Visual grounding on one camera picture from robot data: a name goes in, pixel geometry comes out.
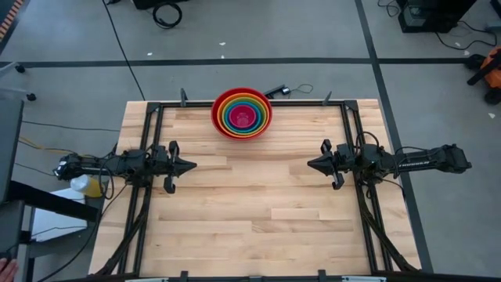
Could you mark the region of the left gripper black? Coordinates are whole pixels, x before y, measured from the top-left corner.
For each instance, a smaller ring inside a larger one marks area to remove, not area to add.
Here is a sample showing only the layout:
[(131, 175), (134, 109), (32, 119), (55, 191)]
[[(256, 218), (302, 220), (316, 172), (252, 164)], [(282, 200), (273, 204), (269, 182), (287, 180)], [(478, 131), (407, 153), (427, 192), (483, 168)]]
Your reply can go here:
[[(175, 193), (176, 186), (173, 178), (177, 176), (176, 173), (176, 158), (179, 155), (178, 143), (173, 140), (168, 144), (168, 147), (157, 146), (155, 155), (155, 176), (165, 175), (163, 188), (169, 193)], [(182, 167), (178, 170), (178, 176), (187, 173), (197, 167), (197, 163), (178, 159), (178, 163)]]

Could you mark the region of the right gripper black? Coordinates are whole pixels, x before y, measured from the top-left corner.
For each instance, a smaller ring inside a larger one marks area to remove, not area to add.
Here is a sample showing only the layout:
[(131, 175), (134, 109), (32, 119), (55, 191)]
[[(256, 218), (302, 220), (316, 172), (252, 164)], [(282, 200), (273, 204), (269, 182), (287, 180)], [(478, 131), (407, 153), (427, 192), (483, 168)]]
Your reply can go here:
[(330, 140), (324, 139), (321, 145), (322, 155), (308, 161), (307, 165), (325, 176), (332, 176), (332, 187), (334, 190), (339, 190), (344, 185), (344, 177), (340, 172), (352, 171), (355, 158), (353, 149), (347, 143), (336, 145), (335, 151), (332, 151), (332, 148)]

